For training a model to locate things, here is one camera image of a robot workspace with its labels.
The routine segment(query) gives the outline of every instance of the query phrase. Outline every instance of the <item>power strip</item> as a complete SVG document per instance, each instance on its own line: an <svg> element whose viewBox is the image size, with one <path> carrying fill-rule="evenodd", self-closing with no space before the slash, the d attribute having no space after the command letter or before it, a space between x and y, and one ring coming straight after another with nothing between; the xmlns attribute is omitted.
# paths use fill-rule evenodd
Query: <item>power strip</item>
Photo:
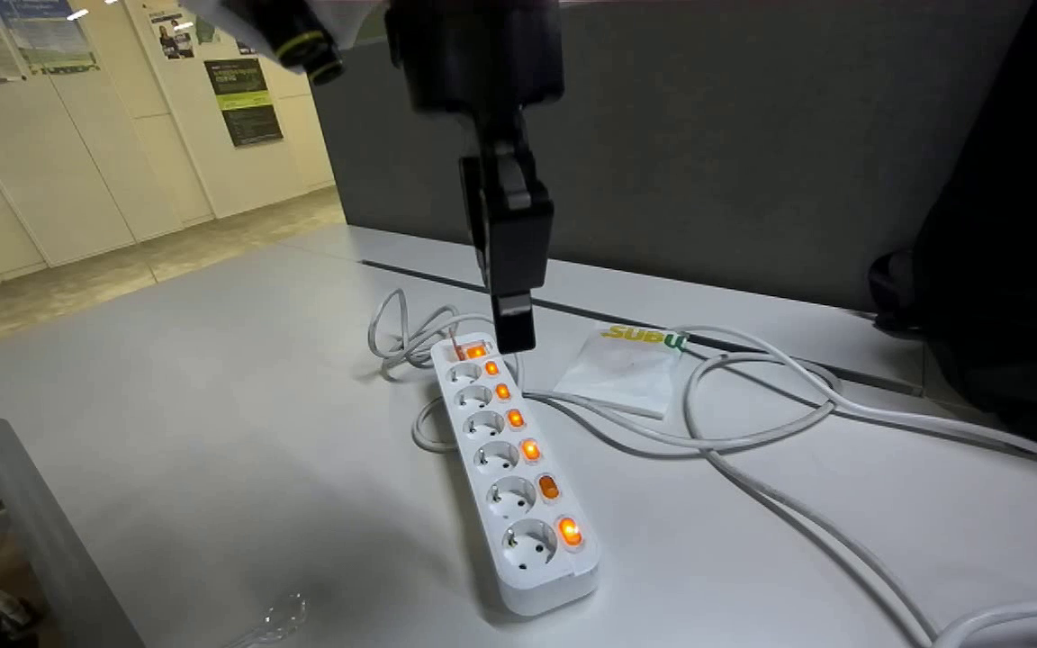
<svg viewBox="0 0 1037 648"><path fill-rule="evenodd" d="M493 338L439 341L433 359L505 603L542 614L595 595L595 526Z"/></svg>

